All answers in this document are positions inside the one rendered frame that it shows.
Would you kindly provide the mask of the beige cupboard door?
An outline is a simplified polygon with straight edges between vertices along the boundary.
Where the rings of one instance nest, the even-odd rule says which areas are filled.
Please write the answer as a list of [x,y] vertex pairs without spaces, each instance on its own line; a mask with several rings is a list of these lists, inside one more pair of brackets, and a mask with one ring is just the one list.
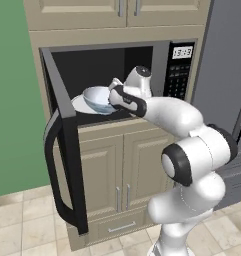
[[161,129],[150,129],[124,136],[123,203],[126,209],[127,184],[130,184],[130,207],[147,205],[149,199],[173,187],[162,167],[161,153],[174,137]]
[[136,0],[128,0],[127,25],[203,25],[211,0],[141,0],[140,15],[134,16]]
[[30,30],[115,28],[126,26],[118,16],[118,0],[23,0]]
[[116,187],[122,196],[123,136],[80,143],[86,208],[89,220],[116,213]]

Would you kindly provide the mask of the white round plate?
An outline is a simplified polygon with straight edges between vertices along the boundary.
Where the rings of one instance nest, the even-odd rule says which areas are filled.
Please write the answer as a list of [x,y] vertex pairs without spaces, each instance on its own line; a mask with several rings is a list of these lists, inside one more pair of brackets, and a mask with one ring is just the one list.
[[96,114],[96,115],[100,114],[94,111],[91,107],[89,107],[86,104],[83,98],[83,95],[76,96],[71,100],[71,103],[77,112],[85,113],[85,114]]

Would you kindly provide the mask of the beige drawer front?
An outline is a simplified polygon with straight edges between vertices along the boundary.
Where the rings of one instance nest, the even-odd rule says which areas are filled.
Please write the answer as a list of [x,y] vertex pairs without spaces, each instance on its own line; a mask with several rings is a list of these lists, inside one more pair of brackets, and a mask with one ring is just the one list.
[[[135,221],[136,225],[123,229],[118,232],[109,233],[108,228],[117,228]],[[91,229],[93,232],[90,238],[91,243],[101,242],[114,237],[119,237],[128,233],[136,232],[153,224],[148,215],[146,207],[140,207],[136,210],[130,210],[124,213],[115,214],[111,217],[103,218],[95,222],[95,227]]]

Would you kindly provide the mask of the beige lower cupboard door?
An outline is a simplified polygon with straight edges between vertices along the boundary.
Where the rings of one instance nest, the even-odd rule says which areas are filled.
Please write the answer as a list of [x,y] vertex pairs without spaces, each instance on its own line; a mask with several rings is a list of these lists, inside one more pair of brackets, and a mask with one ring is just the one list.
[[123,203],[126,209],[127,184],[130,184],[130,207],[147,205],[149,199],[173,187],[162,167],[161,153],[174,137],[161,129],[150,129],[124,136]]
[[122,196],[123,136],[80,143],[86,208],[89,220],[116,213],[116,187]]

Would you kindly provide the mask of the beige upper cupboard door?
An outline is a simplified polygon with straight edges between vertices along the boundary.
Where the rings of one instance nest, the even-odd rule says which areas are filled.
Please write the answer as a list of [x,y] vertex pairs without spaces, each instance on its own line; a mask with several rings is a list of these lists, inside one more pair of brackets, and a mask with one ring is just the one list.
[[23,0],[30,30],[115,28],[126,26],[118,16],[118,0]]
[[134,16],[136,0],[128,0],[127,25],[203,25],[211,0],[141,0],[140,15]]

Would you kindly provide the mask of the black microwave door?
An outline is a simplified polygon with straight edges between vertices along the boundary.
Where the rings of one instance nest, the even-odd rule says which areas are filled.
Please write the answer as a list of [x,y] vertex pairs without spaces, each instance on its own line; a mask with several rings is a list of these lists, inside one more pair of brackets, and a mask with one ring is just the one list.
[[88,220],[76,111],[71,103],[50,50],[48,48],[42,48],[40,52],[44,60],[45,69],[48,71],[51,80],[52,90],[57,102],[56,110],[59,111],[61,117],[62,127],[58,135],[63,133],[63,148],[61,149],[63,167],[72,204],[71,209],[74,210],[77,222],[77,226],[75,227],[78,230],[78,234],[82,236],[88,233]]

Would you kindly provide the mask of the white bowl with blue inside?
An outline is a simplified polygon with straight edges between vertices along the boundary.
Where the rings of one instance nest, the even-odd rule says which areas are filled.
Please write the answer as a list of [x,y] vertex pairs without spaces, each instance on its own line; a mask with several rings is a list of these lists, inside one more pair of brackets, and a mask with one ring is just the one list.
[[112,114],[116,109],[109,103],[109,88],[94,86],[83,91],[83,98],[86,104],[100,114]]

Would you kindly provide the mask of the beige cupboard frame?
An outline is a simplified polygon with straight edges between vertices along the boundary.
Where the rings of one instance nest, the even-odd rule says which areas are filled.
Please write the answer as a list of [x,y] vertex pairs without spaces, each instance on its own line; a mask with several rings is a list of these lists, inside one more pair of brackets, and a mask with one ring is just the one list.
[[[203,25],[131,27],[127,25],[127,1],[128,0],[126,0],[125,27],[64,30],[30,30],[28,27],[45,115],[50,116],[53,111],[49,109],[48,105],[46,84],[44,80],[43,66],[40,56],[40,49],[42,47],[62,47],[75,45],[95,45],[164,40],[180,42],[183,40],[188,41],[190,39],[194,39],[196,41],[195,55],[192,61],[191,74],[189,77],[187,93],[185,95],[186,100],[189,100],[191,98],[192,90],[195,83],[196,70],[198,68],[198,62],[201,55],[202,41],[204,38],[205,23],[207,19]],[[79,121],[80,125],[78,128],[78,132],[81,142],[122,135],[123,159],[124,136],[126,134],[157,128],[156,126],[142,119],[130,117],[124,112],[121,112],[119,114],[113,114],[108,118],[95,118],[89,115],[81,115]],[[119,213],[130,211],[125,209],[125,204],[123,203],[123,174],[124,171],[122,168],[122,196],[121,211]],[[100,243],[90,242],[90,238],[93,234],[91,229],[95,227],[95,222],[100,219],[88,219],[89,232],[86,235],[78,235],[76,229],[73,226],[69,226],[67,228],[69,244],[72,250],[79,250],[90,245]]]

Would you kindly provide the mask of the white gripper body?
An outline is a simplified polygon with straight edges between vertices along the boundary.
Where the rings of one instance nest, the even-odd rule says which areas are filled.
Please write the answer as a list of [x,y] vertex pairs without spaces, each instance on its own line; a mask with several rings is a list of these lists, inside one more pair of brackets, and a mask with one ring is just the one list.
[[115,88],[116,86],[122,86],[123,83],[118,79],[118,78],[114,78],[111,82],[111,84],[109,85],[108,89],[109,90],[112,90],[113,88]]

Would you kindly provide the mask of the grey fridge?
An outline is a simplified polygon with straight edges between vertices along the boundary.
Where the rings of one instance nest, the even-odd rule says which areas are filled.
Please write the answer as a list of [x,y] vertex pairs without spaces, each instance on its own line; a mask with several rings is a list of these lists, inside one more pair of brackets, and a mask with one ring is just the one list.
[[211,2],[192,104],[238,142],[237,157],[217,170],[226,184],[217,207],[241,202],[241,0]]

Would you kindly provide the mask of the black built-in microwave oven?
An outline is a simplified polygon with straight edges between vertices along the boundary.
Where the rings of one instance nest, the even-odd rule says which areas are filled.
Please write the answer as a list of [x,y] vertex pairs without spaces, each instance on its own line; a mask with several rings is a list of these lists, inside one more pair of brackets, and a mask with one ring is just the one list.
[[148,41],[40,49],[51,111],[58,107],[53,85],[60,82],[74,98],[92,86],[107,86],[113,78],[125,81],[136,66],[152,73],[152,95],[184,99],[187,93],[196,41]]

